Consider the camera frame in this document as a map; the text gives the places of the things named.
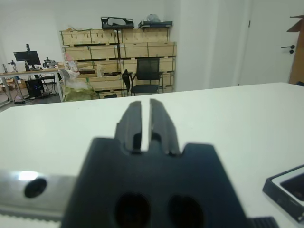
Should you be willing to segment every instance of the door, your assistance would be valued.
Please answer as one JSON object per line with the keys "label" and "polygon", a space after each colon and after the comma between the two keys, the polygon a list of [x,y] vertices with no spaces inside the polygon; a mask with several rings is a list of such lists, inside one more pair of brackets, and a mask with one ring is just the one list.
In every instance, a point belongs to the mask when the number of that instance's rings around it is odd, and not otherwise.
{"label": "door", "polygon": [[304,13],[303,0],[253,0],[245,58],[239,84],[254,85],[289,81],[299,33],[287,33]]}

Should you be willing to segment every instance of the table surface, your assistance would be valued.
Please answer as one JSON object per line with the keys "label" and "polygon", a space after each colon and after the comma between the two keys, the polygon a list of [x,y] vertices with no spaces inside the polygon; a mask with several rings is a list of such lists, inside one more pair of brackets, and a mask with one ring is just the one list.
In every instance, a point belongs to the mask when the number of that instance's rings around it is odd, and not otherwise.
{"label": "table surface", "polygon": [[[304,163],[304,87],[265,84],[116,99],[12,107],[2,113],[0,169],[77,175],[95,137],[113,137],[129,103],[141,101],[142,149],[148,148],[149,100],[164,103],[180,148],[211,143],[248,217],[297,225],[263,192],[266,178]],[[59,223],[0,216],[6,227]]]}
{"label": "table surface", "polygon": [[20,75],[36,75],[36,74],[47,74],[50,72],[57,72],[59,69],[43,69],[43,70],[36,70],[36,71],[22,71],[22,72],[11,72],[11,73],[2,73],[0,77],[12,77],[12,76],[20,76]]}

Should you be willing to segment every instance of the black device on shelf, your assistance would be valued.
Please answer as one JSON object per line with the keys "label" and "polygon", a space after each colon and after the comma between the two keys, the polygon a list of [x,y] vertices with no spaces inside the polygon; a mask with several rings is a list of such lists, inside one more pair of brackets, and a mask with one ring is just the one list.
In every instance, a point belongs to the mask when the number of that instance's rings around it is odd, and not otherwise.
{"label": "black device on shelf", "polygon": [[138,28],[150,28],[150,29],[161,29],[161,28],[170,28],[173,26],[173,21],[164,21],[164,22],[157,22],[157,21],[141,21],[138,24]]}
{"label": "black device on shelf", "polygon": [[132,19],[117,17],[101,17],[103,29],[133,29],[134,23]]}
{"label": "black device on shelf", "polygon": [[27,44],[27,51],[14,52],[17,62],[26,61],[25,65],[26,71],[30,71],[29,65],[32,65],[32,70],[35,69],[35,65],[41,65],[38,53],[36,51],[31,51],[29,44]]}

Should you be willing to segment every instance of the wooden panel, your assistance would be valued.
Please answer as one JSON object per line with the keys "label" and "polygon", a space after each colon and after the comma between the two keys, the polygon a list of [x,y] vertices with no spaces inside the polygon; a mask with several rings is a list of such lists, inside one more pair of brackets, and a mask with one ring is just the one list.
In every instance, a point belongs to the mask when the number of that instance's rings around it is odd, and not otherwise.
{"label": "wooden panel", "polygon": [[121,60],[122,71],[128,70],[130,73],[136,73],[137,60]]}
{"label": "wooden panel", "polygon": [[166,87],[164,88],[164,93],[172,93],[173,92],[173,87],[172,86],[169,86],[169,87]]}
{"label": "wooden panel", "polygon": [[143,30],[142,29],[122,29],[121,31],[121,43],[136,44],[143,42]]}
{"label": "wooden panel", "polygon": [[295,25],[293,25],[287,32],[299,32],[302,27],[302,21],[298,21]]}
{"label": "wooden panel", "polygon": [[163,76],[163,86],[164,87],[173,85],[173,73],[166,73],[166,74],[163,74],[162,76]]}
{"label": "wooden panel", "polygon": [[91,44],[90,31],[61,31],[63,45]]}
{"label": "wooden panel", "polygon": [[[128,70],[130,73],[136,73],[137,60],[121,60],[122,72]],[[160,72],[168,72],[175,70],[175,58],[161,58]]]}
{"label": "wooden panel", "polygon": [[91,30],[92,44],[117,43],[116,32],[114,30]]}
{"label": "wooden panel", "polygon": [[121,58],[148,57],[148,44],[122,44],[120,54]]}
{"label": "wooden panel", "polygon": [[77,68],[86,69],[86,70],[93,70],[93,62],[76,62]]}
{"label": "wooden panel", "polygon": [[169,42],[169,31],[167,28],[145,28],[143,42]]}
{"label": "wooden panel", "polygon": [[148,43],[149,57],[168,57],[174,56],[174,42]]}
{"label": "wooden panel", "polygon": [[104,77],[90,77],[90,78],[77,78],[82,82],[107,82],[121,80],[121,76],[104,76]]}
{"label": "wooden panel", "polygon": [[120,76],[104,76],[104,77],[96,77],[89,78],[89,82],[107,82],[107,81],[120,81]]}
{"label": "wooden panel", "polygon": [[121,80],[89,82],[89,85],[91,85],[95,91],[122,89]]}
{"label": "wooden panel", "polygon": [[174,51],[173,51],[173,56],[177,55],[177,42],[174,42]]}
{"label": "wooden panel", "polygon": [[302,27],[295,51],[294,63],[290,73],[290,84],[296,84],[299,81],[304,82],[304,23],[301,25]]}
{"label": "wooden panel", "polygon": [[121,72],[119,60],[94,61],[95,70],[97,70],[97,65],[102,65],[104,73]]}
{"label": "wooden panel", "polygon": [[160,59],[160,71],[168,72],[175,70],[174,64],[175,58],[161,58]]}
{"label": "wooden panel", "polygon": [[86,74],[86,75],[79,75],[78,78],[88,78],[88,77],[97,77],[97,74]]}
{"label": "wooden panel", "polygon": [[73,60],[91,59],[89,47],[68,47],[65,48],[65,52],[70,55]]}
{"label": "wooden panel", "polygon": [[92,59],[118,58],[117,45],[92,46]]}

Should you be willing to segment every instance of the chair backrest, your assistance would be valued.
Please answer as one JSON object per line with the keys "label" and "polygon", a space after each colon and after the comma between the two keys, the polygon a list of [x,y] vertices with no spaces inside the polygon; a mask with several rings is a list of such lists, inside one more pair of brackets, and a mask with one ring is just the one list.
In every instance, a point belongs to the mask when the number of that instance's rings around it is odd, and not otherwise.
{"label": "chair backrest", "polygon": [[138,80],[159,80],[160,79],[160,59],[140,58],[137,60]]}

